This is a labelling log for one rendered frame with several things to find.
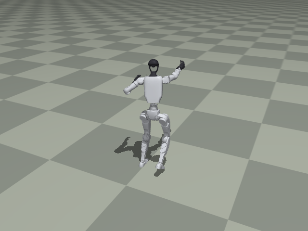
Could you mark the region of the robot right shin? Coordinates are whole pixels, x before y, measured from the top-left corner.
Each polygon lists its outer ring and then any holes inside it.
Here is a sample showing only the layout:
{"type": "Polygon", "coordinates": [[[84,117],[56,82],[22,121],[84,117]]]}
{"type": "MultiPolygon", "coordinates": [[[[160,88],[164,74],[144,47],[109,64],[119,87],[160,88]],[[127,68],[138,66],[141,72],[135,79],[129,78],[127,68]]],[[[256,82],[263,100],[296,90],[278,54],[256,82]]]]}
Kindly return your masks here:
{"type": "Polygon", "coordinates": [[[166,143],[162,143],[161,144],[161,149],[160,149],[160,158],[159,158],[159,162],[161,165],[163,163],[164,157],[167,154],[168,148],[169,148],[169,144],[170,144],[170,137],[167,138],[166,143]]]}

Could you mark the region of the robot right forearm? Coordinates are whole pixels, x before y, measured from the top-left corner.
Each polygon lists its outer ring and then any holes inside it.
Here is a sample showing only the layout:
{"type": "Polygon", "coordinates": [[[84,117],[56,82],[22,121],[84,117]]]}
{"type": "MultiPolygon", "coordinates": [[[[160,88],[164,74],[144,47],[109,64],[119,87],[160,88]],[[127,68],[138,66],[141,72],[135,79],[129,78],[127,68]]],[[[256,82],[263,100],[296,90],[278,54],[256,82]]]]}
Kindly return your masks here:
{"type": "Polygon", "coordinates": [[[180,71],[181,71],[181,69],[180,69],[180,68],[178,68],[178,69],[176,69],[176,70],[175,70],[172,74],[174,74],[174,75],[178,75],[178,76],[179,76],[180,71]]]}

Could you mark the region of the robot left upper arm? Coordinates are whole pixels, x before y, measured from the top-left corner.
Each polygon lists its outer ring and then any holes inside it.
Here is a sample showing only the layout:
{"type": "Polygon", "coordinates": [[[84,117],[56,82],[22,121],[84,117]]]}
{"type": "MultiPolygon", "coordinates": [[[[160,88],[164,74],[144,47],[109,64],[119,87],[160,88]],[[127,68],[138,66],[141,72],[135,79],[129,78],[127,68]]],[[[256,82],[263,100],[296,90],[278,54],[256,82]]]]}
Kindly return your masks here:
{"type": "Polygon", "coordinates": [[[130,84],[130,86],[128,88],[126,88],[124,91],[124,93],[126,95],[131,93],[131,90],[135,89],[136,87],[138,87],[139,85],[143,85],[143,80],[144,77],[140,77],[138,78],[136,81],[134,81],[132,84],[130,84]]]}

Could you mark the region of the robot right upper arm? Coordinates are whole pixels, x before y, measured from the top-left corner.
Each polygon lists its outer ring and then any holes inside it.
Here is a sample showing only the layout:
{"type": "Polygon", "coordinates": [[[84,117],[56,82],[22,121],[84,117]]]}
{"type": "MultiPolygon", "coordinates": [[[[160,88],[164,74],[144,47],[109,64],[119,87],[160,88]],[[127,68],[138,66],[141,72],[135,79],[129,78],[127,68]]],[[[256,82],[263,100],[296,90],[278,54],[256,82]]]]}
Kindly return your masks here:
{"type": "Polygon", "coordinates": [[[163,84],[167,84],[173,80],[176,80],[177,78],[178,78],[178,75],[174,75],[174,74],[162,77],[163,84]]]}

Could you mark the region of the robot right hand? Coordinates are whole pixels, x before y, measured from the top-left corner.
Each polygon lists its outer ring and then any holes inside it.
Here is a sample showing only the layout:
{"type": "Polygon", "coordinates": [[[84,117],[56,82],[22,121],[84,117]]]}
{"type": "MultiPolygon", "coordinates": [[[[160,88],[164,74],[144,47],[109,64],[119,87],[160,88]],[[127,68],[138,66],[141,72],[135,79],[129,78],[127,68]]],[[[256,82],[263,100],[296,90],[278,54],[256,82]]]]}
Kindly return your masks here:
{"type": "Polygon", "coordinates": [[[180,65],[176,69],[178,69],[178,68],[180,68],[181,70],[185,68],[184,61],[180,60],[180,65]]]}

